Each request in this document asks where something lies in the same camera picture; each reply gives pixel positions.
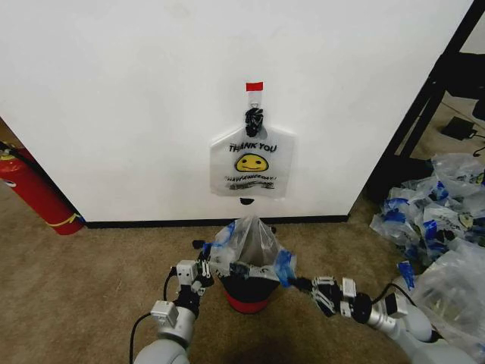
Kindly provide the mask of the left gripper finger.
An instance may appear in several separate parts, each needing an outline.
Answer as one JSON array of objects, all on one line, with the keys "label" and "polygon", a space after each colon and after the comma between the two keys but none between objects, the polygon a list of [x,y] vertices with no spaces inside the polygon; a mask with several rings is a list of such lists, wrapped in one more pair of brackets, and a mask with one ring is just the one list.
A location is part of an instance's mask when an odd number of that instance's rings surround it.
[{"label": "left gripper finger", "polygon": [[209,267],[211,244],[206,243],[204,240],[194,240],[192,247],[199,251],[198,258],[196,260],[198,276],[203,281],[211,279],[211,272]]},{"label": "left gripper finger", "polygon": [[199,297],[202,297],[207,288],[211,287],[214,284],[214,279],[212,276],[205,277],[203,275],[199,275],[191,285],[191,291],[196,293]]}]

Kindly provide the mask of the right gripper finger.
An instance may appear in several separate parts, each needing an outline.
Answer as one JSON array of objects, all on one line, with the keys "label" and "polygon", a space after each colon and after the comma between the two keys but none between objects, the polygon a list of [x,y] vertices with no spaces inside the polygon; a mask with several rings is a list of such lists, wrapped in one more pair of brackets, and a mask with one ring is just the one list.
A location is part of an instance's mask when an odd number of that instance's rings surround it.
[{"label": "right gripper finger", "polygon": [[315,278],[290,278],[289,283],[303,292],[318,291],[322,294],[341,294],[340,287],[334,277],[320,276]]},{"label": "right gripper finger", "polygon": [[339,291],[313,290],[311,298],[326,317],[341,314],[342,294]]}]

